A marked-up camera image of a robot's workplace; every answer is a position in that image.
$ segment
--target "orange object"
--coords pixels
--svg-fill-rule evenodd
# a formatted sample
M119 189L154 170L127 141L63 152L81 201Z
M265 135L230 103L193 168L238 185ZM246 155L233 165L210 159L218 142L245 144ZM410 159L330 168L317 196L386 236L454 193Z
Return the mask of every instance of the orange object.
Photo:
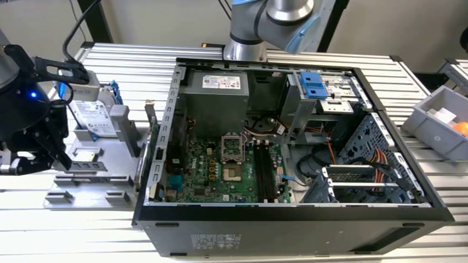
M453 128L463 135L468 136L468 122L461 122L455 124Z

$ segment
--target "gray storage bin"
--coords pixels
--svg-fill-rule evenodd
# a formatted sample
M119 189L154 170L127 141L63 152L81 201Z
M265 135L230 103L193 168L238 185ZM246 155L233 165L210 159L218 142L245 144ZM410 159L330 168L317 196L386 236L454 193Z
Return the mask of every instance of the gray storage bin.
M439 111L442 108L457 115L455 123L468 122L468 99L443 86L414 106L402 128L446 158L468 160L468 138L429 113L431 109Z

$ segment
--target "white label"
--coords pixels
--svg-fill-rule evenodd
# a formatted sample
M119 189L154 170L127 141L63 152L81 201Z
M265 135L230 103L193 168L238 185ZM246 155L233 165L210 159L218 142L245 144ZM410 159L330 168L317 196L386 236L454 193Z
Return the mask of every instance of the white label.
M241 89L241 77L206 75L202 87L209 89Z
M279 135L283 135L283 133L285 133L285 130L286 130L286 127L281 124L281 127L279 127L279 129L278 129L278 134Z
M101 101L75 101L78 119L87 130L101 137L117 137L107 107Z
M243 235L193 234L194 249L238 249Z

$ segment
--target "motherboard chip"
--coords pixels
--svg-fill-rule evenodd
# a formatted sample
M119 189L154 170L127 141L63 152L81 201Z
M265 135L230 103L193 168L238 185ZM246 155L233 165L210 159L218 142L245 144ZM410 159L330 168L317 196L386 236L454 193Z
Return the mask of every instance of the motherboard chip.
M207 193L205 188L195 188L195 195L197 196L205 196Z

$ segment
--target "side panel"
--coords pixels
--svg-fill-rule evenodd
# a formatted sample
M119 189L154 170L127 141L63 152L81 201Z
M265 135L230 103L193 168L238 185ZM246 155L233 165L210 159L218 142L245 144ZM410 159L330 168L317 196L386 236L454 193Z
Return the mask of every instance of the side panel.
M162 256L385 254L439 228L402 221L143 221Z

